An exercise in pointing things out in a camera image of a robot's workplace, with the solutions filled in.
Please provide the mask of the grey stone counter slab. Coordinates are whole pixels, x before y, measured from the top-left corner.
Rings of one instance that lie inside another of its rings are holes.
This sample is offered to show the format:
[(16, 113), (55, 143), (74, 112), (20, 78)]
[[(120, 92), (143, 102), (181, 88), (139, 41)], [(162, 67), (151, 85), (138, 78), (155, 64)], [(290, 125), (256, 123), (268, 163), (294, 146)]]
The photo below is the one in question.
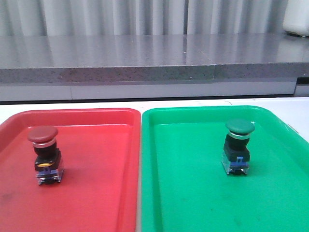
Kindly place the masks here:
[(1, 102), (308, 94), (309, 41), (284, 33), (0, 39)]

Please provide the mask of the red plastic tray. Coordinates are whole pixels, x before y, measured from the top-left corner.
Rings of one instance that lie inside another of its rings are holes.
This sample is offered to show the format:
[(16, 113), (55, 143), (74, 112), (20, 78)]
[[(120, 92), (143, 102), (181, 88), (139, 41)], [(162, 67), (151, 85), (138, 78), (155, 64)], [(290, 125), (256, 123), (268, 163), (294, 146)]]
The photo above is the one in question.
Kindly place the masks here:
[[(28, 132), (58, 128), (64, 174), (38, 185)], [(136, 228), (140, 113), (128, 108), (37, 110), (0, 126), (3, 232), (133, 232)]]

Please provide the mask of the red mushroom push button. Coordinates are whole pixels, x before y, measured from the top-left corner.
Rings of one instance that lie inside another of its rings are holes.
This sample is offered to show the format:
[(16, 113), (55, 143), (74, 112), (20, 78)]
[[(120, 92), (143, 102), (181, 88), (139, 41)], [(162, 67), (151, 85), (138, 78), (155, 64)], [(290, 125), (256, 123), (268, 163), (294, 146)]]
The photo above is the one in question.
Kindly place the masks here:
[(57, 147), (58, 129), (54, 126), (39, 126), (31, 129), (28, 140), (37, 157), (34, 162), (38, 184), (60, 183), (64, 168), (61, 151)]

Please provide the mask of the green mushroom push button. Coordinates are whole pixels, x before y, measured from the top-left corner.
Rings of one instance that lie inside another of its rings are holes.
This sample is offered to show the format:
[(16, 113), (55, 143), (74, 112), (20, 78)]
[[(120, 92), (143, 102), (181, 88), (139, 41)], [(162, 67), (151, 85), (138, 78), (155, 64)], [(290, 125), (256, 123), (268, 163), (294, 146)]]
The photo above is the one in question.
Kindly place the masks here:
[(252, 122), (234, 118), (226, 122), (228, 134), (223, 146), (222, 165), (227, 175), (246, 175), (249, 170), (250, 152), (247, 144), (255, 130)]

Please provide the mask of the green plastic tray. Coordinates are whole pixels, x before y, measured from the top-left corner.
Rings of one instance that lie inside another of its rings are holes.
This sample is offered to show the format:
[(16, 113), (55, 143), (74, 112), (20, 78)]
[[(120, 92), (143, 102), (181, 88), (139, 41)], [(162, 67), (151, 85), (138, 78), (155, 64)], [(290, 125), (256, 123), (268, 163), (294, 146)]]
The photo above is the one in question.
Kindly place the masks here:
[[(232, 118), (255, 125), (247, 175), (227, 175)], [(144, 232), (306, 232), (309, 144), (254, 106), (159, 108), (142, 116)]]

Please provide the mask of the white container in background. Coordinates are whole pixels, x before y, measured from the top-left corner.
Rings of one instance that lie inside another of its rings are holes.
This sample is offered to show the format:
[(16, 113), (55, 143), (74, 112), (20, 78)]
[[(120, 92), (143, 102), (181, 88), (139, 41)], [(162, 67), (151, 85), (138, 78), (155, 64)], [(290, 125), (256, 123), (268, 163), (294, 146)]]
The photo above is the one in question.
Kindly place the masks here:
[(288, 0), (283, 29), (291, 34), (309, 36), (309, 0)]

